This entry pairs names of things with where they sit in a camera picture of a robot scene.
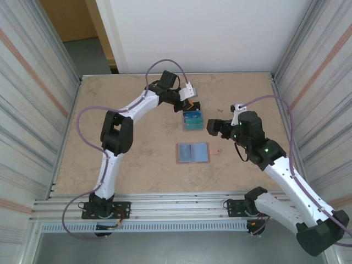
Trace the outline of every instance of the corrugated metal wall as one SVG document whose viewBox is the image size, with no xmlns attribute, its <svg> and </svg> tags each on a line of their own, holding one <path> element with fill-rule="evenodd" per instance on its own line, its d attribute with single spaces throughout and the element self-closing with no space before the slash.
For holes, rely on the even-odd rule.
<svg viewBox="0 0 352 264">
<path fill-rule="evenodd" d="M 79 86 L 36 1 L 0 1 L 0 262 L 17 256 L 50 187 Z"/>
<path fill-rule="evenodd" d="M 352 216 L 352 1 L 317 1 L 276 73 L 311 186 Z M 343 248 L 352 263 L 352 250 Z"/>
</svg>

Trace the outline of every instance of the blue container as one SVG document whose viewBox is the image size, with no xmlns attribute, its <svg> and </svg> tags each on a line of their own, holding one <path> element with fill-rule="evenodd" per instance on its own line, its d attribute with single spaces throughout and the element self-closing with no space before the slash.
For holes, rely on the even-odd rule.
<svg viewBox="0 0 352 264">
<path fill-rule="evenodd" d="M 204 128 L 202 111 L 183 112 L 183 127 L 185 130 L 201 130 Z"/>
</svg>

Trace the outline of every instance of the gray floor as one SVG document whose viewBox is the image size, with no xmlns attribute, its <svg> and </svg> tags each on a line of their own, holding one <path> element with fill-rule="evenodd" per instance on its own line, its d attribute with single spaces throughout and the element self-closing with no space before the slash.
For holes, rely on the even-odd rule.
<svg viewBox="0 0 352 264">
<path fill-rule="evenodd" d="M 119 233 L 107 240 L 80 241 L 68 234 L 43 234 L 37 264 L 321 264 L 276 221 L 261 238 L 245 232 Z"/>
<path fill-rule="evenodd" d="M 80 75 L 111 74 L 99 38 L 65 42 L 64 46 Z"/>
</svg>

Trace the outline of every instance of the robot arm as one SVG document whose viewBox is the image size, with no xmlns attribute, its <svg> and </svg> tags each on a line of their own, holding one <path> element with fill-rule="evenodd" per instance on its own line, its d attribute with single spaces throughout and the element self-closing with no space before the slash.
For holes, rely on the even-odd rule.
<svg viewBox="0 0 352 264">
<path fill-rule="evenodd" d="M 299 244 L 312 256 L 317 256 L 322 251 L 336 243 L 343 237 L 344 230 L 326 216 L 298 186 L 289 169 L 289 159 L 279 144 L 265 137 L 262 120 L 256 112 L 246 111 L 240 105 L 231 107 L 234 112 L 232 120 L 209 119 L 207 131 L 216 136 L 221 133 L 221 138 L 232 139 L 235 147 L 245 149 L 247 160 L 258 165 L 291 199 L 295 208 L 278 201 L 264 188 L 256 188 L 245 195 L 244 204 L 248 211 L 264 213 L 274 217 L 279 223 L 291 230 L 297 237 Z M 344 211 L 335 211 L 324 202 L 308 185 L 306 181 L 294 170 L 296 179 L 302 183 L 304 189 L 324 209 L 344 226 L 349 218 Z"/>
<path fill-rule="evenodd" d="M 124 155 L 132 146 L 133 127 L 136 122 L 162 102 L 172 104 L 175 112 L 192 110 L 195 107 L 195 104 L 189 100 L 189 98 L 196 96 L 196 91 L 190 82 L 183 89 L 180 87 L 174 90 L 171 89 L 177 77 L 173 73 L 164 71 L 159 81 L 149 85 L 147 94 L 143 91 L 132 103 L 120 109 L 119 113 L 111 111 L 106 113 L 100 140 L 108 157 L 103 154 L 99 178 L 95 188 L 101 186 L 89 196 L 89 203 L 93 207 L 95 214 L 101 218 L 107 218 L 112 213 L 116 177 Z M 105 178 L 101 184 L 105 169 Z"/>
</svg>

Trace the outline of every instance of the wooden table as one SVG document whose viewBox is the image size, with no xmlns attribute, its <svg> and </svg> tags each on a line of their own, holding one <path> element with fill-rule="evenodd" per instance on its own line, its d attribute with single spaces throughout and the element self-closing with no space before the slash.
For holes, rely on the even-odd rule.
<svg viewBox="0 0 352 264">
<path fill-rule="evenodd" d="M 205 119 L 231 119 L 230 105 L 245 103 L 272 94 L 268 74 L 200 74 L 188 75 L 197 89 Z M 151 76 L 150 81 L 159 79 Z M 122 108 L 141 94 L 144 76 L 106 75 L 84 77 L 76 114 L 88 106 Z M 288 140 L 274 99 L 265 99 L 248 107 L 263 120 L 266 136 L 276 140 L 288 152 Z M 81 117 L 85 137 L 101 146 L 100 133 L 105 111 L 93 110 Z M 207 142 L 210 163 L 177 164 L 176 143 Z M 65 147 L 55 194 L 78 194 L 92 190 L 97 182 L 102 153 L 85 145 L 75 124 Z M 162 103 L 134 126 L 134 142 L 125 155 L 115 183 L 117 193 L 168 193 L 190 191 L 247 191 L 262 186 L 279 190 L 279 186 L 250 162 L 242 162 L 231 140 L 202 131 L 184 131 L 182 113 Z"/>
</svg>

